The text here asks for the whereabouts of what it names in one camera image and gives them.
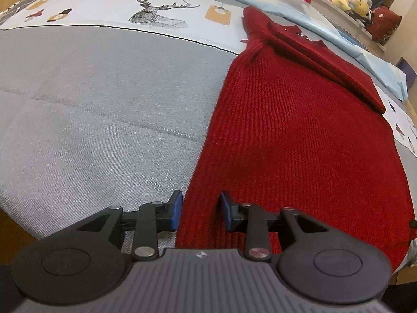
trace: silver screw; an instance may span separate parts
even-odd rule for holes
[[[138,257],[151,257],[155,254],[155,250],[149,246],[141,246],[135,249],[135,254]]]
[[[263,259],[269,255],[269,250],[263,247],[254,247],[249,250],[249,255],[256,259]]]

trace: ribbed gray plastic surface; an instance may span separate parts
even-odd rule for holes
[[[237,250],[167,249],[153,262],[137,262],[125,281],[100,299],[71,307],[26,300],[15,313],[383,313],[375,301],[341,308],[319,305],[280,283],[271,267]]]

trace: orange tag print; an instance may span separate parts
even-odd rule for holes
[[[36,1],[32,6],[29,6],[28,8],[26,8],[26,10],[33,10],[38,8],[39,6],[42,6],[45,2],[47,2],[49,0],[39,0]]]
[[[52,15],[47,22],[53,22],[53,21],[57,21],[57,20],[61,20],[65,17],[68,16],[68,14],[70,13],[70,11],[72,11],[72,8],[68,8],[66,10],[63,10],[62,12],[60,12],[59,14],[55,14]]]
[[[230,25],[230,17],[232,13],[224,9],[223,7],[219,6],[210,6],[209,10],[205,18],[210,21],[214,21],[217,23],[221,23],[222,25],[229,26]]]

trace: gray fabric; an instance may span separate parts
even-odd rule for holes
[[[185,192],[235,55],[90,26],[1,31],[0,43],[0,207],[27,231],[43,237],[108,205]],[[417,202],[417,159],[396,144]]]

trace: deer illustration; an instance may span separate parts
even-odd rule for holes
[[[159,27],[175,27],[175,28],[187,28],[188,25],[183,20],[170,19],[161,15],[158,15],[159,10],[169,10],[172,8],[196,8],[199,6],[192,6],[183,0],[185,4],[177,5],[164,4],[162,6],[152,6],[150,0],[136,0],[140,3],[143,9],[133,15],[129,21],[136,24],[152,24]]]

